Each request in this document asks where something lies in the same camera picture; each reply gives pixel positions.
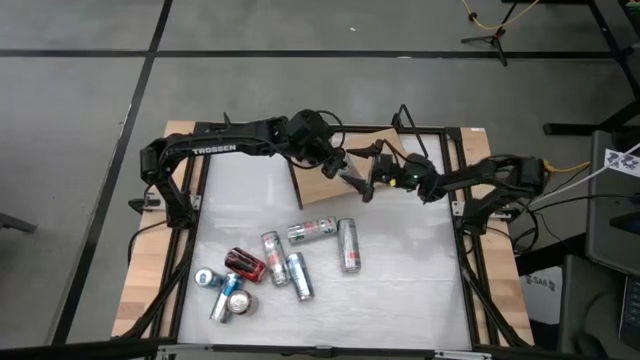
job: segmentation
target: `red can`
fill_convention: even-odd
[[[262,281],[267,269],[264,262],[240,248],[233,248],[227,253],[224,266],[251,282]]]

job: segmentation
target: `black stand leg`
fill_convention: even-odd
[[[561,266],[566,255],[585,257],[584,244],[586,233],[572,236],[553,245],[522,254],[516,258],[516,266],[520,276],[529,275],[536,271]]]
[[[640,99],[640,85],[636,81],[636,78],[633,76],[631,68],[627,63],[628,53],[620,50],[618,43],[611,33],[609,25],[602,16],[602,13],[600,12],[600,9],[598,9],[595,1],[588,0],[587,3],[589,4],[589,9],[591,10],[593,18],[596,20],[596,23],[600,28],[604,40],[609,46],[609,50],[611,50],[611,55],[616,60],[616,62],[620,66],[620,69],[624,73],[624,76],[627,79],[627,82],[629,82],[629,87],[631,88],[633,96],[636,100],[613,114],[607,120],[597,125],[556,123],[544,124],[542,126],[542,129],[547,135],[591,136],[591,134],[595,130],[612,131],[620,128],[627,121],[633,119],[634,116],[640,114],[640,104],[638,103],[638,100]]]
[[[16,229],[26,233],[32,233],[36,231],[37,226],[20,219],[16,219],[13,216],[0,213],[0,228]]]
[[[502,20],[502,22],[500,24],[504,25],[504,23],[506,23],[507,20],[509,20],[509,17],[511,17],[511,13],[513,13],[513,10],[516,8],[516,5],[518,5],[517,2],[514,2],[511,5],[511,7],[509,8],[509,11],[507,12],[507,15],[504,17],[504,19]],[[472,15],[469,15],[469,20],[473,21],[473,19],[476,16],[477,15],[475,15],[475,13],[473,13]],[[492,47],[494,47],[496,49],[496,51],[498,52],[498,58],[500,59],[500,62],[502,63],[502,66],[507,66],[507,59],[504,56],[504,51],[502,51],[502,44],[500,44],[500,37],[502,37],[502,35],[504,35],[504,33],[505,33],[504,27],[500,26],[498,28],[498,30],[496,30],[496,32],[493,35],[464,38],[464,39],[461,39],[460,42],[463,43],[463,44],[467,44],[467,43],[474,42],[474,41],[486,42],[487,44],[489,44]]]
[[[597,125],[547,123],[542,125],[542,130],[547,135],[591,136],[596,130],[611,132],[620,129],[627,121],[639,114],[640,100],[634,100]]]

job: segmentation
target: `white tabletop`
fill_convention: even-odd
[[[420,153],[413,135],[407,152]],[[440,140],[422,135],[429,159],[443,170]],[[201,267],[222,274],[224,256],[240,247],[264,259],[260,235],[277,230],[285,253],[304,254],[316,293],[300,303],[293,285],[268,277],[244,289],[260,300],[252,316],[209,320],[218,290],[189,282],[178,341],[195,344],[388,349],[471,348],[447,198],[426,205],[415,192],[381,188],[364,204],[357,194],[298,209],[281,157],[224,154],[211,159],[190,279]],[[291,246],[288,225],[323,216],[356,221],[362,270],[340,270],[336,237]]]

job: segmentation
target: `concrete floor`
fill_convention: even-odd
[[[497,0],[471,4],[488,24],[508,8]],[[161,0],[6,0],[0,49],[146,50],[161,7]],[[160,48],[484,50],[459,43],[479,34],[451,0],[175,0]],[[536,6],[508,28],[503,44],[514,51],[606,49],[588,8],[569,5]],[[0,211],[40,226],[34,235],[0,231],[0,348],[48,341],[142,62],[0,58]],[[69,341],[110,334],[139,221],[127,200],[144,188],[137,153],[167,120],[219,121],[226,111],[242,122],[322,108],[350,124],[387,124],[406,103],[419,125],[485,127],[494,153],[565,167],[588,159],[589,139],[547,137],[541,125],[596,123],[631,98],[608,60],[511,60],[504,68],[464,59],[157,59]],[[561,237],[584,229],[584,204],[545,214]],[[511,232],[529,226],[521,219]],[[540,244],[552,241],[542,231]]]

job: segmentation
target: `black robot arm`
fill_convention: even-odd
[[[392,154],[382,153],[384,145],[391,149]],[[367,180],[343,176],[362,194],[364,202],[373,198],[377,182],[407,191],[417,190],[424,203],[440,200],[449,191],[468,186],[493,185],[495,188],[483,198],[465,200],[460,218],[463,229],[472,235],[486,232],[489,216],[496,210],[521,198],[533,199],[544,189],[544,162],[537,158],[513,155],[488,157],[475,165],[440,175],[426,157],[415,153],[405,157],[386,140],[347,152],[364,158],[373,157]],[[404,160],[404,164],[400,164],[398,157]]]
[[[140,151],[140,177],[164,199],[168,227],[188,229],[196,220],[189,194],[182,193],[171,177],[187,157],[229,152],[281,154],[288,161],[307,162],[307,168],[322,166],[322,173],[330,179],[343,166],[344,151],[331,145],[334,132],[320,112],[303,110],[291,120],[276,117],[244,124],[231,124],[225,114],[225,123],[226,128],[217,132],[172,134]]]

